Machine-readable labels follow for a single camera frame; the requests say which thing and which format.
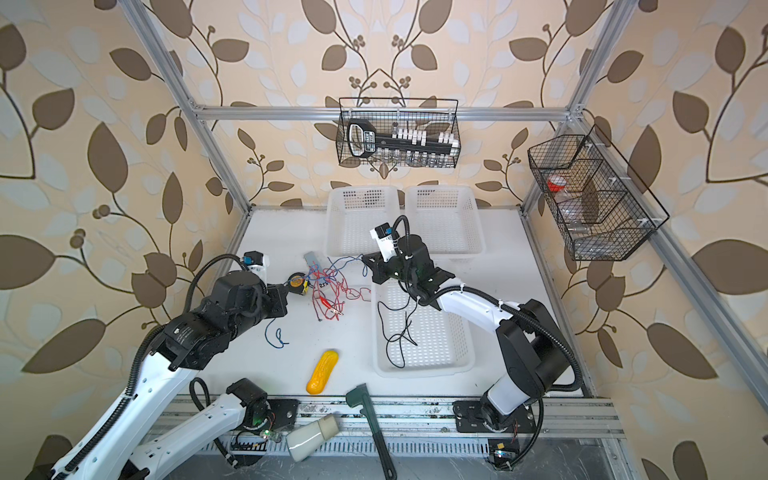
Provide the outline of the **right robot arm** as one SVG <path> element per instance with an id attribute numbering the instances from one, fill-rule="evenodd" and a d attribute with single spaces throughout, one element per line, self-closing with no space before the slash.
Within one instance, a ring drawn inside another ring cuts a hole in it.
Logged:
<path id="1" fill-rule="evenodd" d="M 454 314 L 490 332 L 498 342 L 504 374 L 479 401 L 480 419 L 492 431 L 504 431 L 513 414 L 549 392 L 576 392 L 584 374 L 573 348 L 546 307 L 531 299 L 504 301 L 466 285 L 438 267 L 406 216 L 370 231 L 378 251 L 362 256 L 372 281 L 394 280 L 407 304 Z"/>

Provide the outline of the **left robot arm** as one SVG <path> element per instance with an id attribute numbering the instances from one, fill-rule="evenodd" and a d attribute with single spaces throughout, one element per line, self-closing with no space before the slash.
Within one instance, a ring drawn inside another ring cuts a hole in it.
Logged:
<path id="1" fill-rule="evenodd" d="M 76 445 L 56 460 L 40 455 L 31 479 L 162 479 L 204 446 L 243 428 L 260 433 L 276 419 L 267 393 L 248 379 L 151 440 L 144 438 L 177 394 L 199 383 L 214 356 L 264 319 L 287 313 L 286 284 L 267 284 L 262 253 L 238 259 L 198 307 L 153 328 L 133 360 L 124 392 Z"/>

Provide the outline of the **yellow black tape measure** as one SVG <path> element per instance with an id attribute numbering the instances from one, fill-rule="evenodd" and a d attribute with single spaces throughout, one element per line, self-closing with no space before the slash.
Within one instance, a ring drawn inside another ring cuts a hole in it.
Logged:
<path id="1" fill-rule="evenodd" d="M 286 281 L 285 285 L 290 293 L 297 295 L 305 295 L 310 288 L 307 275 L 301 272 L 292 274 Z"/>

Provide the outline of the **white basket back left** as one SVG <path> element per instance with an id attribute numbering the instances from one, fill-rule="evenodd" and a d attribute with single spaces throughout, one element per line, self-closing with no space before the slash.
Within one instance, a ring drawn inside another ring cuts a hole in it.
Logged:
<path id="1" fill-rule="evenodd" d="M 370 231 L 392 223 L 399 214 L 398 193 L 392 186 L 334 189 L 326 211 L 325 255 L 355 257 L 378 251 Z"/>

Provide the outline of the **white basket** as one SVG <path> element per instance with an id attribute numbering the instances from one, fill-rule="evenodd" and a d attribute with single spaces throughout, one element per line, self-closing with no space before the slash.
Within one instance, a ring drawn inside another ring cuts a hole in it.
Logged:
<path id="1" fill-rule="evenodd" d="M 392 223 L 399 214 L 398 193 L 392 186 L 334 189 L 326 211 L 325 255 L 355 257 L 378 251 L 370 231 Z"/>
<path id="2" fill-rule="evenodd" d="M 475 365 L 469 323 L 417 305 L 394 280 L 372 286 L 372 316 L 373 368 L 382 377 L 448 376 Z"/>
<path id="3" fill-rule="evenodd" d="M 405 191 L 405 215 L 434 258 L 470 259 L 486 243 L 476 198 L 466 186 L 420 185 Z"/>

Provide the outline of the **white basket back right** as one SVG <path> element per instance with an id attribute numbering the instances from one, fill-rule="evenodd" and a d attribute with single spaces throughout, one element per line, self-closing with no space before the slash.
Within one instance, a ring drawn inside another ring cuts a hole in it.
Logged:
<path id="1" fill-rule="evenodd" d="M 405 215 L 434 258 L 470 259 L 486 243 L 476 198 L 466 186 L 420 185 L 405 191 Z"/>

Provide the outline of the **grey blue stapler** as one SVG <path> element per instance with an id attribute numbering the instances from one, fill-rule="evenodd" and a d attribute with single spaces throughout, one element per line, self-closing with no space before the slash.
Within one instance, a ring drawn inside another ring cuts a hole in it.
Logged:
<path id="1" fill-rule="evenodd" d="M 324 273 L 327 269 L 326 261 L 318 256 L 314 251 L 310 251 L 303 256 L 309 274 Z"/>

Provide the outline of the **white basket front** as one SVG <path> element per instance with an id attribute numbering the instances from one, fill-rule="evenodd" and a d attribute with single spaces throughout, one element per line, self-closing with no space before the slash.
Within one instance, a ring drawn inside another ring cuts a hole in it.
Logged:
<path id="1" fill-rule="evenodd" d="M 382 377 L 448 376 L 475 365 L 469 323 L 417 305 L 394 280 L 372 286 L 372 316 L 373 368 Z"/>

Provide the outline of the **yellow plastic corn toy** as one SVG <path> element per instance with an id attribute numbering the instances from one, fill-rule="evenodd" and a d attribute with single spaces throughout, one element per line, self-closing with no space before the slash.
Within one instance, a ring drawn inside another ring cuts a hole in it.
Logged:
<path id="1" fill-rule="evenodd" d="M 327 350 L 321 355 L 307 382 L 306 392 L 308 394 L 319 395 L 325 390 L 338 360 L 339 354 L 335 350 Z"/>

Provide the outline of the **black socket holder tool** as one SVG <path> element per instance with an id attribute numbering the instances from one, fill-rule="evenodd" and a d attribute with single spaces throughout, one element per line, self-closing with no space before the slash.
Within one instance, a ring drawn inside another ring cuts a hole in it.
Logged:
<path id="1" fill-rule="evenodd" d="M 452 133 L 439 132 L 430 137 L 426 130 L 406 129 L 394 126 L 389 132 L 377 130 L 363 119 L 353 119 L 344 131 L 344 139 L 350 153 L 357 158 L 379 155 L 402 158 L 457 157 L 461 144 Z"/>

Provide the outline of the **white plastic bottle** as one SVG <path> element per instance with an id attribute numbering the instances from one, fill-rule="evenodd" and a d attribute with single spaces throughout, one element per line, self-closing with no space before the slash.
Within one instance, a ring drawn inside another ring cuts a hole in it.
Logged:
<path id="1" fill-rule="evenodd" d="M 295 462 L 305 460 L 339 431 L 338 421 L 333 414 L 293 430 L 286 437 L 291 458 Z"/>

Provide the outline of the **green handled wrench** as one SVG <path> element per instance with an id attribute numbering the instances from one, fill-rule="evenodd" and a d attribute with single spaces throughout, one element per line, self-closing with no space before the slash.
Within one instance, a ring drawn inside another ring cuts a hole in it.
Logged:
<path id="1" fill-rule="evenodd" d="M 382 466 L 384 477 L 387 480 L 396 480 L 398 478 L 395 464 L 386 445 L 383 432 L 379 426 L 374 404 L 365 383 L 359 384 L 346 393 L 345 401 L 350 408 L 359 408 L 371 430 L 372 439 L 378 453 L 379 461 Z"/>

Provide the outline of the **aluminium frame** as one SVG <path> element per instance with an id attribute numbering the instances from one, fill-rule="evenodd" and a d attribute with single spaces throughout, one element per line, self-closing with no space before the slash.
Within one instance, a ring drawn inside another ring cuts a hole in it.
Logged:
<path id="1" fill-rule="evenodd" d="M 521 208 L 592 391 L 647 479 L 763 479 L 767 399 L 729 325 L 767 357 L 767 5 L 763 1 L 147 1 L 238 202 L 282 157 L 320 205 L 333 184 L 469 187 Z M 580 212 L 607 254 L 572 252 L 530 147 L 581 119 L 656 213 L 645 242 Z"/>

